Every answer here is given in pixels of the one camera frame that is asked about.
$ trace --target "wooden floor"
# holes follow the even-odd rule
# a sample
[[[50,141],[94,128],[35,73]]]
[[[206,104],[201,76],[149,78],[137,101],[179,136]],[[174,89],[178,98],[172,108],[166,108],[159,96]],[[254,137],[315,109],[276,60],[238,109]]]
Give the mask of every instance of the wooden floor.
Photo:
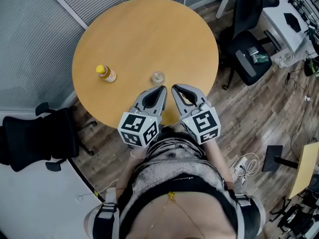
[[[214,16],[219,3],[214,2],[196,10],[215,36],[232,22],[233,2],[228,4],[225,15],[216,19]],[[257,37],[263,37],[263,30],[269,27],[267,21],[261,18],[253,32]],[[269,52],[272,49],[271,46],[267,47]],[[319,80],[305,77],[303,70],[292,74],[304,89],[309,90],[311,103],[304,101],[307,91],[299,86],[295,90],[292,80],[285,84],[288,71],[302,68],[303,62],[286,69],[273,64],[265,76],[252,86],[246,86],[235,73],[233,83],[227,91],[221,87],[227,82],[230,70],[219,68],[208,99],[215,106],[221,122],[221,134],[217,142],[229,166],[238,156],[248,152],[258,155],[262,166],[268,145],[283,145],[282,157],[296,161],[302,146],[309,142],[312,125],[314,137],[319,139]],[[80,102],[76,106],[78,109],[75,116],[79,125],[94,119]],[[291,137],[301,122],[301,129],[293,139],[293,154]],[[182,130],[182,127],[176,125],[175,129]],[[96,155],[90,157],[81,150],[74,161],[92,185],[101,190],[119,177],[129,156],[129,149],[114,128],[100,122],[96,127],[83,130],[80,138]],[[262,200],[269,215],[269,211],[288,193],[294,174],[294,169],[285,166],[281,166],[276,173],[262,173],[260,168],[255,176],[249,177],[246,191]],[[268,223],[265,229],[267,238],[278,238],[279,230],[275,228],[275,224]]]

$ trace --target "forearm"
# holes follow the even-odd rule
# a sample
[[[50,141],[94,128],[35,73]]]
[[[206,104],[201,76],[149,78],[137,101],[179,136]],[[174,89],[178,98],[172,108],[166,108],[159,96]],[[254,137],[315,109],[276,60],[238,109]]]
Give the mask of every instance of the forearm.
[[[221,173],[222,177],[224,178],[228,186],[228,189],[233,189],[234,182],[233,182],[231,173],[225,162],[224,157],[222,156],[220,152],[220,149],[216,141],[213,139],[211,141],[204,143],[203,146],[206,152],[207,160],[211,162]]]
[[[134,148],[131,151],[126,168],[122,172],[117,184],[116,184],[116,196],[119,198],[123,191],[126,189],[128,182],[134,173],[135,169],[144,161],[147,149]]]

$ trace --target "round wooden table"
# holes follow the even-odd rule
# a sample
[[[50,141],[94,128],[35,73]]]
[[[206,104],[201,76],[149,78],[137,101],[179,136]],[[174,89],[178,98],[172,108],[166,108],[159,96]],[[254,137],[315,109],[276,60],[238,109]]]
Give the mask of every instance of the round wooden table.
[[[97,65],[117,73],[103,81]],[[171,0],[130,0],[98,16],[82,35],[73,58],[72,79],[84,108],[102,123],[118,127],[138,95],[154,87],[152,73],[165,74],[167,101],[162,124],[179,120],[174,84],[210,91],[218,69],[216,40],[205,21]]]

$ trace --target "person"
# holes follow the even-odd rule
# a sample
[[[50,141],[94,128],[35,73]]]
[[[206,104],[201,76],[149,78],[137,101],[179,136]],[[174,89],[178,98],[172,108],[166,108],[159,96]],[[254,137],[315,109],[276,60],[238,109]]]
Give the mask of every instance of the person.
[[[117,182],[119,238],[255,238],[265,223],[262,204],[249,199],[255,210],[244,216],[243,225],[233,189],[214,139],[198,145],[187,133],[162,132],[148,148],[130,152]],[[112,233],[105,236],[104,226],[93,231],[98,209],[87,215],[85,229],[90,238],[111,238]]]

